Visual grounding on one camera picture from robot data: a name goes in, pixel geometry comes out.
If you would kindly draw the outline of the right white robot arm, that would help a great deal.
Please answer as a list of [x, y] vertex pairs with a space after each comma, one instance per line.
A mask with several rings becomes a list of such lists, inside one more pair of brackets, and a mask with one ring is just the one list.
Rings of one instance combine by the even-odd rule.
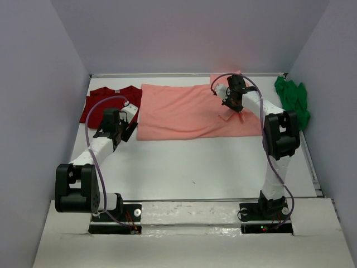
[[262, 145], [267, 156], [267, 171], [258, 203], [248, 209], [261, 218], [269, 219], [286, 205], [284, 191], [287, 167], [300, 146], [298, 117], [294, 111], [285, 111], [263, 98], [254, 82], [242, 74], [226, 75], [228, 85], [216, 85], [214, 92], [222, 99], [222, 104], [241, 112], [244, 108], [260, 120]]

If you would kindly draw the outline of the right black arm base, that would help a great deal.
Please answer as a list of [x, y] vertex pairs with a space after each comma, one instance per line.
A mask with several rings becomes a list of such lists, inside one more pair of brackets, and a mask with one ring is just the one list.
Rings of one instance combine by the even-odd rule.
[[240, 203], [237, 218], [241, 222], [241, 233], [270, 234], [293, 233], [286, 198], [266, 199], [263, 194], [257, 202]]

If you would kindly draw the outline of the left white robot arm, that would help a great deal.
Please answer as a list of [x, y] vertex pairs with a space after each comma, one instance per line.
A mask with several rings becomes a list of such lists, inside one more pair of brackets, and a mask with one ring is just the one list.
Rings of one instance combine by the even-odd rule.
[[128, 104], [122, 109], [107, 108], [99, 128], [87, 148], [72, 162], [56, 169], [55, 208], [61, 213], [104, 213], [116, 221], [123, 215], [123, 198], [107, 193], [100, 166], [123, 141], [127, 142], [137, 126], [138, 107]]

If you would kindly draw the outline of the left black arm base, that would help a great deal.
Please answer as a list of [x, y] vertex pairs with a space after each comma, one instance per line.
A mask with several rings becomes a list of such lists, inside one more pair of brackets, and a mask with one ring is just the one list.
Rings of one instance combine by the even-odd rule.
[[92, 235], [140, 235], [142, 203], [120, 201], [116, 209], [92, 216], [88, 232]]

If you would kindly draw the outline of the pink polo shirt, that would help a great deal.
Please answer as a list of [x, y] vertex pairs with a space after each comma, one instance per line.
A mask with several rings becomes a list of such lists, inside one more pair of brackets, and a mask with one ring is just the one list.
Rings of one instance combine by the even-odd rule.
[[142, 84], [137, 140], [192, 140], [261, 136], [259, 118], [222, 105], [210, 85], [171, 87]]

